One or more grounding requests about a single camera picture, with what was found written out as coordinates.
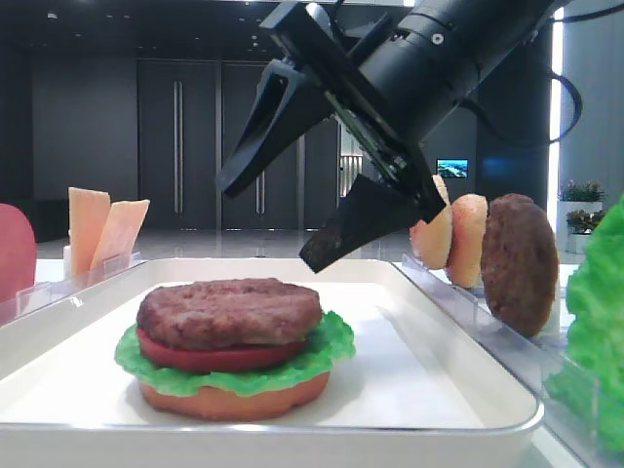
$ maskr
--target ceiling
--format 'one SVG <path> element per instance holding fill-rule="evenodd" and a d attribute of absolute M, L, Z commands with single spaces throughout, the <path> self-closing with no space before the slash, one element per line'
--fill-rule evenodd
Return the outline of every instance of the ceiling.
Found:
<path fill-rule="evenodd" d="M 37 54 L 265 61 L 279 57 L 259 30 L 275 2 L 210 0 L 1 0 L 0 41 Z M 407 9 L 345 5 L 344 26 Z M 56 19 L 48 18 L 55 14 Z"/>

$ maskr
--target pink food item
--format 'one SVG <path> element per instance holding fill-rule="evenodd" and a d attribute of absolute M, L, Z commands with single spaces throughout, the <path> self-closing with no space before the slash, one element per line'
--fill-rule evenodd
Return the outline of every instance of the pink food item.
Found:
<path fill-rule="evenodd" d="M 30 222 L 15 207 L 0 204 L 0 226 L 0 304 L 2 304 L 14 299 L 17 292 L 31 288 L 35 284 L 37 243 Z"/>
<path fill-rule="evenodd" d="M 83 275 L 91 268 L 109 211 L 106 192 L 69 187 L 71 276 Z"/>
<path fill-rule="evenodd" d="M 225 348 L 188 350 L 172 348 L 153 340 L 144 329 L 136 329 L 140 354 L 152 364 L 189 373 L 245 372 L 278 366 L 299 354 L 307 339 L 287 344 L 242 344 Z"/>
<path fill-rule="evenodd" d="M 122 259 L 130 257 L 148 208 L 149 200 L 117 202 L 110 206 L 108 218 L 92 257 L 90 265 L 92 270 L 102 267 L 105 261 L 113 257 L 119 256 Z"/>

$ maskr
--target cheese slice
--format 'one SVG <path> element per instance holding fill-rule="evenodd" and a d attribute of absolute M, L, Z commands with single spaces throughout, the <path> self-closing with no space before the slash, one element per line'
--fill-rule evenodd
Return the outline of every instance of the cheese slice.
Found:
<path fill-rule="evenodd" d="M 69 187 L 71 276 L 85 274 L 91 268 L 109 211 L 108 193 Z"/>
<path fill-rule="evenodd" d="M 148 208 L 149 200 L 111 205 L 91 262 L 92 270 L 102 267 L 105 261 L 114 257 L 120 257 L 122 261 L 130 258 Z"/>

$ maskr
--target cable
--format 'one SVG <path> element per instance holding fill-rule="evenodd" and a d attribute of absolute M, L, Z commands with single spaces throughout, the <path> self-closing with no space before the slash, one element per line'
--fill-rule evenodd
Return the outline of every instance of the cable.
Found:
<path fill-rule="evenodd" d="M 552 68 L 546 65 L 545 63 L 542 63 L 539 61 L 538 64 L 543 68 L 543 72 L 548 78 L 551 78 L 552 80 L 557 80 L 562 84 L 562 86 L 571 95 L 572 101 L 574 103 L 574 113 L 572 116 L 572 122 L 570 123 L 567 130 L 565 130 L 559 137 L 554 138 L 554 139 L 547 139 L 545 141 L 538 141 L 538 142 L 520 141 L 510 136 L 506 136 L 502 134 L 500 131 L 498 131 L 494 127 L 494 125 L 491 123 L 491 121 L 489 120 L 488 116 L 486 115 L 486 112 L 473 100 L 464 99 L 459 103 L 458 107 L 471 111 L 473 114 L 475 114 L 477 119 L 484 125 L 484 127 L 486 127 L 486 129 L 488 129 L 495 137 L 517 148 L 537 149 L 537 148 L 550 146 L 553 143 L 561 141 L 572 131 L 574 127 L 576 127 L 576 124 L 578 124 L 581 118 L 581 114 L 583 113 L 583 98 L 571 81 L 569 81 L 564 76 L 561 76 L 555 73 L 552 70 Z"/>
<path fill-rule="evenodd" d="M 597 12 L 586 13 L 584 15 L 574 15 L 573 17 L 566 17 L 562 19 L 550 19 L 549 22 L 563 22 L 565 24 L 570 24 L 574 22 L 597 20 L 598 18 L 608 17 L 609 15 L 614 15 L 619 12 L 624 12 L 624 2 L 620 3 L 619 5 L 614 5 L 610 8 L 605 8 L 604 10 L 599 10 Z"/>
<path fill-rule="evenodd" d="M 340 11 L 340 8 L 342 7 L 343 3 L 344 3 L 344 0 L 336 0 L 336 2 L 333 4 L 333 8 L 331 8 L 330 10 L 331 32 L 339 40 L 340 43 L 344 40 L 344 31 L 338 24 L 338 21 L 336 18 L 338 16 L 338 12 Z"/>

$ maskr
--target ham slice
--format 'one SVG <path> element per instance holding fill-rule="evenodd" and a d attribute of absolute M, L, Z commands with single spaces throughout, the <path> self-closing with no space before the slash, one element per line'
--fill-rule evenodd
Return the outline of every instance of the ham slice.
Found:
<path fill-rule="evenodd" d="M 91 268 L 109 211 L 106 192 L 69 187 L 71 276 L 83 275 Z"/>
<path fill-rule="evenodd" d="M 0 204 L 0 304 L 35 284 L 37 243 L 30 222 L 17 208 Z M 6 322 L 0 305 L 0 325 Z"/>
<path fill-rule="evenodd" d="M 111 205 L 91 269 L 102 267 L 105 261 L 116 256 L 123 261 L 130 258 L 148 208 L 149 200 L 117 202 Z"/>

